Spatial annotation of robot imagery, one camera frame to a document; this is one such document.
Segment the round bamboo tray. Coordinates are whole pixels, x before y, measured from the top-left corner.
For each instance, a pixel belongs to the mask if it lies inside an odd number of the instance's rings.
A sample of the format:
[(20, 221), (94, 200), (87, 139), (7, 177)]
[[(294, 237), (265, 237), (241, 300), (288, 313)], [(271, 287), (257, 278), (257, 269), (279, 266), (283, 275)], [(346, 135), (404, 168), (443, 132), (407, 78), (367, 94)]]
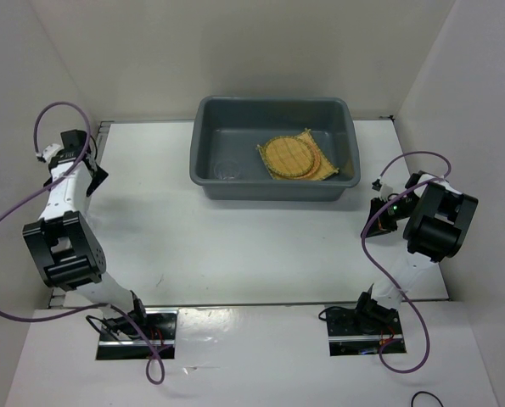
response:
[(264, 165), (276, 177), (295, 179), (305, 176), (316, 163), (312, 147), (297, 137), (274, 137), (258, 150)]

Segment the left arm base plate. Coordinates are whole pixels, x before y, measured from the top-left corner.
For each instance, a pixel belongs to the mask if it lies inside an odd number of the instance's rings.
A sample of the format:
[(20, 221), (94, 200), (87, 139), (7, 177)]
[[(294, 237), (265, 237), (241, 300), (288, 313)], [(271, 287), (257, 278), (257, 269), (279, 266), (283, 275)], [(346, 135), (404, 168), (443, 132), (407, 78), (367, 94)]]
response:
[[(146, 309), (146, 325), (141, 328), (163, 360), (172, 360), (175, 356), (177, 316), (177, 309)], [(86, 319), (98, 333), (96, 360), (146, 360), (152, 355), (146, 342), (122, 318), (112, 326), (93, 315)]]

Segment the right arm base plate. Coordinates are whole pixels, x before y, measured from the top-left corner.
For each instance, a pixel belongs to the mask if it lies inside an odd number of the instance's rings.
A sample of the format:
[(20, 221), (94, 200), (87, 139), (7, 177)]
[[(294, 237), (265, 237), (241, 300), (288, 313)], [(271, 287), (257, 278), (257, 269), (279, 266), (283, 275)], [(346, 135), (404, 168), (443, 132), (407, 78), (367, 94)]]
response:
[(397, 313), (389, 323), (379, 324), (359, 321), (354, 316), (354, 309), (331, 305), (317, 317), (326, 325), (331, 356), (377, 355), (385, 344), (384, 354), (407, 351)]

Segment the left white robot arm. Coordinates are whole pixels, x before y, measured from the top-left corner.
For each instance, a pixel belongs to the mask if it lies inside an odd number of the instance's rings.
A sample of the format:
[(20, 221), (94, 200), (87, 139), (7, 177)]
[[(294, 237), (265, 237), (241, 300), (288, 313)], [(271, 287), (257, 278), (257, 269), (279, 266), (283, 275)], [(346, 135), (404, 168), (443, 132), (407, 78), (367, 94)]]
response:
[(107, 271), (108, 260), (86, 217), (89, 199), (108, 177), (92, 150), (77, 166), (87, 146), (87, 133), (60, 134), (62, 145), (45, 148), (48, 202), (38, 220), (23, 227), (22, 236), (46, 286), (74, 292), (92, 304), (103, 304), (103, 323), (111, 334), (137, 339), (149, 330), (149, 317), (139, 297), (122, 287)]

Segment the clear plastic cup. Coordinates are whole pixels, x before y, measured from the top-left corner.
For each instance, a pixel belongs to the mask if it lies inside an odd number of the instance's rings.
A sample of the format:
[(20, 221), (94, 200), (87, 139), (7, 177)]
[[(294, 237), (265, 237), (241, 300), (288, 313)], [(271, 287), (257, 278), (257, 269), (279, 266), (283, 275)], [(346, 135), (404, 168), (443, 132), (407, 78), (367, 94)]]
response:
[(87, 211), (86, 219), (88, 225), (95, 231), (98, 228), (98, 218), (90, 209)]
[(237, 161), (226, 159), (213, 165), (213, 175), (220, 181), (236, 181), (242, 178), (243, 171)]

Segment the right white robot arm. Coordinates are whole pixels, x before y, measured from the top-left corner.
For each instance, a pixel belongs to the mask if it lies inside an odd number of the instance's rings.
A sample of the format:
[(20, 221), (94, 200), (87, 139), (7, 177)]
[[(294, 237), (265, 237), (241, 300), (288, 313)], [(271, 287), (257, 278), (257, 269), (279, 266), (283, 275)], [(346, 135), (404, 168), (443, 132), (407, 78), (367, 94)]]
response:
[(463, 246), (479, 200), (451, 187), (450, 183), (419, 171), (399, 194), (380, 179), (373, 182), (379, 196), (370, 201), (368, 221), (362, 232), (367, 239), (397, 231), (405, 220), (404, 253), (358, 299), (353, 326), (362, 333), (386, 332), (419, 277)]

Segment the round orange woven tray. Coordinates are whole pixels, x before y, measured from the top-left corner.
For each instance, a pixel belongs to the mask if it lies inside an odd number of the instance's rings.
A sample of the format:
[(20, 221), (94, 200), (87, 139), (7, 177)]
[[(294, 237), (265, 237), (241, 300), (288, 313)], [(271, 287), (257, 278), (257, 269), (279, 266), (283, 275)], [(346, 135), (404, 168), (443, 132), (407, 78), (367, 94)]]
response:
[(313, 177), (317, 173), (317, 171), (321, 165), (321, 157), (320, 157), (320, 153), (318, 152), (317, 148), (310, 143), (308, 144), (308, 146), (311, 148), (312, 153), (313, 153), (313, 164), (312, 164), (311, 169), (301, 177), (302, 179), (310, 179), (311, 177)]

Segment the rectangular woven bamboo mat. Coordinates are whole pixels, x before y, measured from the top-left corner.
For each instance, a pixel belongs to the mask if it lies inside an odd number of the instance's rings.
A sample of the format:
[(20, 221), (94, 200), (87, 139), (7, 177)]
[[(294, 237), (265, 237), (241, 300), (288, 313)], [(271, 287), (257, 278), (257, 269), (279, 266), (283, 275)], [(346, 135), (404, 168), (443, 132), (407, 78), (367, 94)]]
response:
[[(286, 136), (286, 137), (297, 137), (300, 140), (307, 142), (308, 144), (310, 143), (310, 144), (314, 145), (317, 148), (318, 152), (320, 153), (321, 165), (320, 165), (317, 173), (313, 177), (311, 177), (310, 179), (302, 179), (301, 177), (295, 178), (295, 179), (286, 179), (286, 178), (282, 178), (282, 177), (276, 177), (276, 176), (273, 176), (266, 168), (272, 179), (274, 179), (274, 180), (294, 180), (294, 181), (324, 181), (324, 180), (328, 179), (330, 176), (333, 176), (333, 175), (336, 175), (339, 173), (339, 169), (331, 163), (331, 161), (327, 158), (327, 156), (324, 154), (324, 152), (321, 150), (321, 148), (318, 146), (318, 144), (314, 141), (310, 129), (305, 128), (305, 130), (303, 130), (303, 132), (301, 132), (298, 135)], [(259, 146), (261, 146), (261, 145), (256, 146), (256, 150), (258, 151), (258, 153), (261, 157), (261, 154), (258, 150)]]

